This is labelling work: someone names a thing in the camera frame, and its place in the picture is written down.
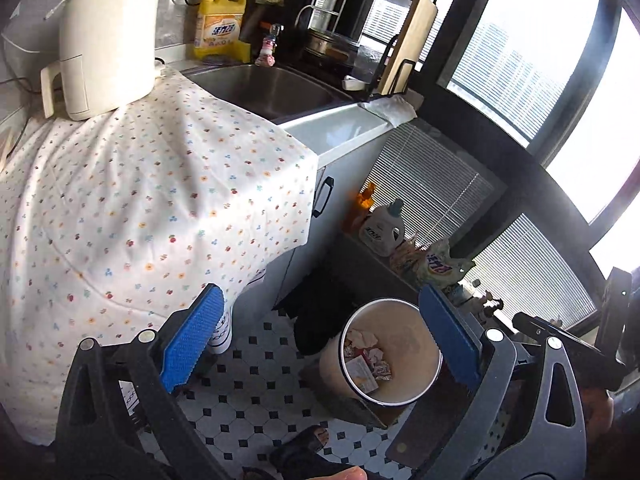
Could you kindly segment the person's right hand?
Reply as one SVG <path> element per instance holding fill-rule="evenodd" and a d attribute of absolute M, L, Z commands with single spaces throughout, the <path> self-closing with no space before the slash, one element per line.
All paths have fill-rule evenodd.
<path fill-rule="evenodd" d="M 596 442 L 611 429 L 614 419 L 614 403 L 605 389 L 585 388 L 580 390 L 585 414 L 587 441 Z"/>

